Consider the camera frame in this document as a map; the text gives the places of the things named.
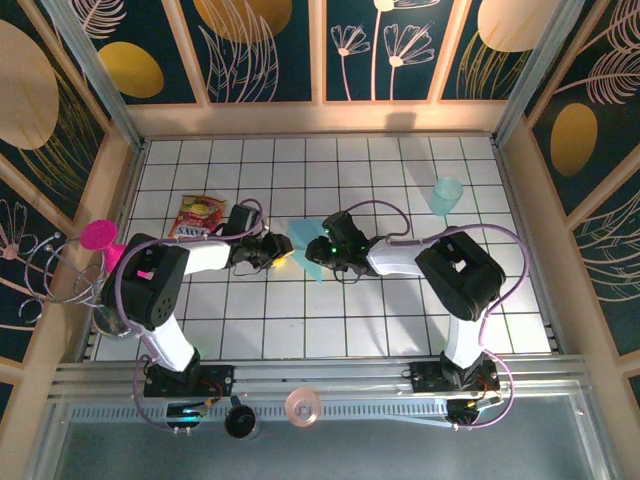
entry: yellow circle pattern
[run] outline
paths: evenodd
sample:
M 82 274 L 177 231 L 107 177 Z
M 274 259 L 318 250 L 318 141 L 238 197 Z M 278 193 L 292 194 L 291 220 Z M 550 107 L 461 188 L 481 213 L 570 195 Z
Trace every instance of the yellow circle pattern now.
M 572 177 L 591 158 L 598 139 L 598 120 L 589 107 L 564 107 L 551 130 L 551 163 L 561 175 Z
M 98 52 L 116 88 L 136 98 L 149 98 L 164 87 L 158 62 L 142 48 L 128 42 L 113 42 Z
M 231 42 L 253 43 L 260 38 L 260 32 L 249 29 L 249 14 L 245 1 L 256 16 L 262 17 L 275 37 L 284 30 L 293 11 L 292 0 L 194 0 L 196 10 L 204 23 L 213 30 L 216 35 Z M 229 5 L 235 7 L 238 15 L 230 12 Z

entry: metal frame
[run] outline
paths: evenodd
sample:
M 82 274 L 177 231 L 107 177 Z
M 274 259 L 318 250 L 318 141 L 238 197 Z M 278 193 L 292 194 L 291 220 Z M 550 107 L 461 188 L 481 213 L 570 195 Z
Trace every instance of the metal frame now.
M 127 142 L 136 151 L 139 151 L 142 147 L 140 133 L 129 116 L 122 96 L 102 66 L 93 43 L 82 30 L 82 25 L 80 25 L 70 2 L 67 0 L 41 0 L 40 3 L 93 85 L 115 125 L 122 131 Z
M 584 0 L 558 2 L 540 42 L 533 50 L 516 82 L 507 106 L 498 120 L 495 138 L 498 146 L 504 145 L 522 118 L 527 105 L 556 59 L 571 29 L 575 25 Z
M 504 360 L 514 376 L 516 397 L 570 397 L 593 478 L 619 478 L 606 439 L 603 441 L 587 401 L 591 384 L 582 356 L 508 355 Z M 469 398 L 470 395 L 414 394 L 410 381 L 403 378 L 403 372 L 412 361 L 438 362 L 439 359 L 233 362 L 236 367 L 233 393 L 254 408 L 262 409 L 261 418 L 267 421 L 284 420 L 282 405 L 287 395 L 295 388 L 307 386 L 321 395 L 323 405 L 334 408 L 331 411 L 333 415 L 328 415 L 326 420 L 395 418 L 418 421 L 425 426 L 443 426 L 442 422 L 425 420 L 424 417 L 440 416 L 441 404 L 446 399 Z M 221 365 L 229 362 L 203 363 Z M 28 478 L 53 477 L 70 423 L 142 421 L 135 413 L 131 398 L 134 368 L 134 362 L 91 362 L 61 364 L 58 367 L 32 451 Z M 509 392 L 507 382 L 503 382 L 502 392 Z M 165 399 L 145 399 L 144 408 L 153 418 L 161 419 L 167 403 Z M 224 404 L 216 407 L 205 421 L 221 421 L 226 408 Z M 83 418 L 85 415 L 90 415 L 90 418 Z

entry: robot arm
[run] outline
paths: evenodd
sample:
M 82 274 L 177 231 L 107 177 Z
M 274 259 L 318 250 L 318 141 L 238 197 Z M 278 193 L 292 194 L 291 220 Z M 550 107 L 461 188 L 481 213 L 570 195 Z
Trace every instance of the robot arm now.
M 334 272 L 351 268 L 359 276 L 400 273 L 428 280 L 451 314 L 443 369 L 462 386 L 481 357 L 481 320 L 499 296 L 505 281 L 502 268 L 464 232 L 430 244 L 399 246 L 383 237 L 367 239 L 347 212 L 331 215 L 323 227 L 328 237 L 309 244 L 308 260 Z

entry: white tile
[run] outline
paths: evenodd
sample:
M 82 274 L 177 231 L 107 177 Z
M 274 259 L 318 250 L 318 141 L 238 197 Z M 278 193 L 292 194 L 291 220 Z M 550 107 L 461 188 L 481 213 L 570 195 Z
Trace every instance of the white tile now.
M 416 317 L 387 317 L 389 355 L 429 355 L 429 337 L 424 315 Z
M 404 187 L 404 173 L 402 162 L 374 162 L 371 164 L 371 178 L 374 186 L 394 186 Z
M 277 138 L 276 162 L 304 162 L 304 138 Z
M 287 234 L 286 230 L 273 230 L 276 233 Z M 293 257 L 287 257 L 284 262 L 269 269 L 268 273 L 270 282 L 279 282 L 285 280 L 304 280 L 304 270 Z
M 214 198 L 221 203 L 224 203 L 224 209 L 222 211 L 222 218 L 226 218 L 231 213 L 231 209 L 236 204 L 236 199 L 238 197 L 237 189 L 215 189 L 215 190 L 205 190 L 204 194 L 207 197 Z
M 178 163 L 178 153 L 180 152 L 180 140 L 155 141 L 151 142 L 147 165 L 153 164 L 173 164 Z
M 447 225 L 449 227 L 464 227 L 465 225 L 473 225 L 480 223 L 480 216 L 478 214 L 466 213 L 466 214 L 449 214 L 447 215 Z M 465 233 L 469 235 L 476 243 L 486 243 L 483 230 L 474 228 L 473 230 L 467 230 Z
M 427 238 L 442 233 L 446 228 L 444 218 L 436 215 L 411 215 L 413 236 L 415 238 Z
M 201 188 L 204 191 L 207 181 L 207 168 L 208 165 L 178 165 L 173 188 L 183 190 Z
M 343 285 L 339 282 L 305 282 L 307 317 L 344 316 Z
M 238 202 L 241 202 L 248 198 L 253 198 L 258 202 L 260 202 L 260 205 L 262 205 L 262 214 L 265 217 L 268 217 L 269 215 L 271 215 L 271 189 L 241 188 L 240 190 L 238 190 Z M 229 204 L 227 214 L 231 213 L 231 207 L 233 206 L 234 203 L 236 202 L 234 201 Z
M 337 187 L 337 186 L 338 186 L 337 162 L 307 163 L 307 187 Z
M 484 347 L 492 353 L 513 353 L 504 315 L 494 314 L 487 320 Z
M 378 280 L 345 285 L 346 314 L 349 317 L 384 315 L 382 286 Z
M 304 320 L 275 319 L 264 322 L 264 358 L 304 357 Z
M 407 190 L 404 187 L 373 187 L 373 198 L 376 200 L 382 200 L 385 202 L 389 202 L 392 205 L 395 205 L 404 213 L 409 212 L 409 204 L 407 202 Z M 378 215 L 382 214 L 394 214 L 398 215 L 398 213 L 386 206 L 379 203 L 376 203 L 375 211 Z
M 277 163 L 273 166 L 273 188 L 304 187 L 304 163 Z
M 271 188 L 273 168 L 270 164 L 248 163 L 240 169 L 240 188 Z
M 462 197 L 460 197 L 456 206 L 453 207 L 451 213 L 478 213 L 476 199 L 470 187 L 463 187 Z
M 517 244 L 489 245 L 489 254 L 502 267 L 507 277 L 519 277 L 522 274 L 524 259 Z
M 431 213 L 428 202 L 432 194 L 433 187 L 407 187 L 411 213 Z
M 400 147 L 398 139 L 370 138 L 369 157 L 371 160 L 400 160 Z
M 211 140 L 184 140 L 180 149 L 180 163 L 209 163 Z
M 229 284 L 226 318 L 264 318 L 264 283 Z
M 455 178 L 462 185 L 470 185 L 469 172 L 464 160 L 436 161 L 438 178 Z
M 268 282 L 267 318 L 304 316 L 304 282 Z
M 336 161 L 335 138 L 307 138 L 307 162 Z
M 510 213 L 483 213 L 480 215 L 482 219 L 482 223 L 491 223 L 494 225 L 499 225 L 500 227 L 504 227 L 507 230 L 515 233 L 516 235 L 516 226 L 513 223 L 513 218 Z M 487 237 L 487 242 L 489 243 L 513 243 L 514 240 L 505 235 L 504 233 L 497 232 L 495 230 L 485 230 L 485 236 Z
M 187 320 L 184 322 L 185 338 L 198 349 L 202 360 L 220 358 L 222 320 Z
M 517 278 L 507 278 L 500 289 L 500 295 L 505 295 L 518 281 Z M 505 313 L 538 313 L 540 307 L 536 300 L 536 295 L 533 292 L 533 285 L 531 279 L 525 278 L 522 285 L 509 296 L 504 302 L 502 302 L 502 308 Z
M 140 190 L 171 190 L 175 165 L 147 165 L 144 167 Z
M 182 197 L 184 195 L 202 195 L 202 190 L 174 190 L 169 197 L 169 206 L 167 207 L 167 218 L 175 220 L 180 213 L 180 205 L 182 205 Z
M 262 357 L 263 320 L 225 320 L 222 332 L 222 360 Z
M 308 188 L 306 215 L 329 216 L 340 210 L 337 188 Z
M 442 302 L 433 290 L 433 287 L 425 279 L 421 279 L 422 284 L 422 297 L 424 298 L 424 312 L 427 316 L 430 315 L 448 315 L 447 310 Z
M 171 192 L 139 192 L 132 218 L 165 218 Z
M 133 334 L 125 338 L 109 338 L 100 336 L 97 361 L 135 360 L 140 339 Z
M 269 162 L 273 161 L 273 139 L 261 138 L 245 140 L 242 150 L 242 162 Z
M 304 189 L 273 190 L 271 194 L 271 215 L 274 217 L 304 216 Z
M 433 161 L 404 161 L 404 178 L 409 187 L 430 186 L 436 184 L 436 169 Z
M 369 162 L 339 162 L 341 187 L 369 187 L 372 185 Z
M 539 314 L 507 314 L 514 353 L 550 352 L 547 332 Z
M 502 187 L 473 187 L 480 213 L 510 212 L 509 202 Z
M 387 356 L 384 318 L 347 318 L 347 354 L 350 357 Z
M 389 315 L 424 315 L 420 280 L 383 280 L 384 311 Z
M 213 163 L 209 166 L 206 188 L 228 189 L 238 188 L 240 180 L 239 163 Z
M 344 357 L 344 318 L 308 318 L 306 320 L 307 358 Z
M 177 320 L 184 319 L 185 308 L 187 307 L 187 298 L 189 297 L 189 284 L 183 283 L 180 285 L 180 291 L 178 292 L 178 298 L 176 300 L 176 306 L 173 309 L 173 314 Z
M 131 240 L 136 233 L 146 233 L 152 237 L 162 238 L 164 228 L 164 219 L 153 218 L 147 220 L 131 220 L 129 223 L 129 231 L 127 232 L 127 242 Z
M 403 160 L 430 160 L 429 137 L 400 137 L 400 152 Z
M 227 282 L 229 281 L 229 270 L 205 270 L 191 275 L 192 282 Z
M 229 269 L 230 282 L 266 282 L 268 270 L 255 269 L 249 262 L 241 262 Z
M 242 140 L 214 140 L 211 163 L 240 163 Z
M 376 218 L 373 215 L 354 215 L 353 223 L 355 223 L 356 227 L 364 233 L 364 236 L 367 238 L 375 237 L 378 234 L 378 230 L 376 229 Z
M 458 137 L 431 137 L 431 151 L 435 160 L 463 160 Z
M 227 285 L 224 283 L 193 283 L 189 288 L 185 318 L 224 318 Z
M 429 346 L 431 355 L 440 355 L 447 346 L 449 338 L 449 315 L 436 315 L 427 317 L 427 330 L 429 331 Z
M 467 162 L 471 183 L 474 185 L 502 185 L 500 172 L 495 160 Z
M 339 138 L 338 160 L 369 160 L 369 145 L 366 138 Z
M 373 189 L 371 187 L 340 187 L 340 207 L 345 210 L 356 203 L 371 200 L 373 198 Z M 373 204 L 358 207 L 351 213 L 373 214 Z
M 494 158 L 489 137 L 462 137 L 460 142 L 467 160 L 489 160 Z

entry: metal wire decoration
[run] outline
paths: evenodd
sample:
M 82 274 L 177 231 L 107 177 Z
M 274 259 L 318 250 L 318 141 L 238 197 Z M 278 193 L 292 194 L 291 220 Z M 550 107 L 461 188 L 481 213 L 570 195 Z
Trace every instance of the metal wire decoration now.
M 61 237 L 62 234 L 60 232 L 56 232 L 43 242 L 37 243 L 36 247 L 31 251 L 29 257 L 27 258 L 24 270 L 24 282 L 31 292 L 32 298 L 29 298 L 22 303 L 22 305 L 20 306 L 20 311 L 18 312 L 19 317 L 22 318 L 23 309 L 27 304 L 36 302 L 40 305 L 38 315 L 33 319 L 25 320 L 25 323 L 27 324 L 35 323 L 42 316 L 42 311 L 44 309 L 45 303 L 81 303 L 91 308 L 97 308 L 100 306 L 100 292 L 107 279 L 106 270 L 104 268 L 104 253 L 100 252 L 100 263 L 92 263 L 86 268 L 78 270 L 62 255 L 62 252 L 65 248 L 78 247 L 78 239 L 74 238 L 62 243 L 57 247 L 54 246 L 55 241 L 59 240 Z M 43 286 L 46 292 L 46 294 L 44 295 L 36 292 L 29 280 L 29 268 L 31 267 L 31 263 L 33 262 L 36 253 L 38 253 L 40 250 L 44 250 L 45 252 L 49 253 L 49 258 L 45 262 L 44 268 L 42 269 L 42 274 L 44 277 Z M 51 289 L 50 283 L 53 277 L 51 269 L 53 268 L 52 264 L 54 263 L 54 259 L 57 260 L 57 262 L 64 263 L 66 266 L 74 270 L 77 274 L 76 279 L 73 282 L 73 290 L 68 295 L 57 296 Z

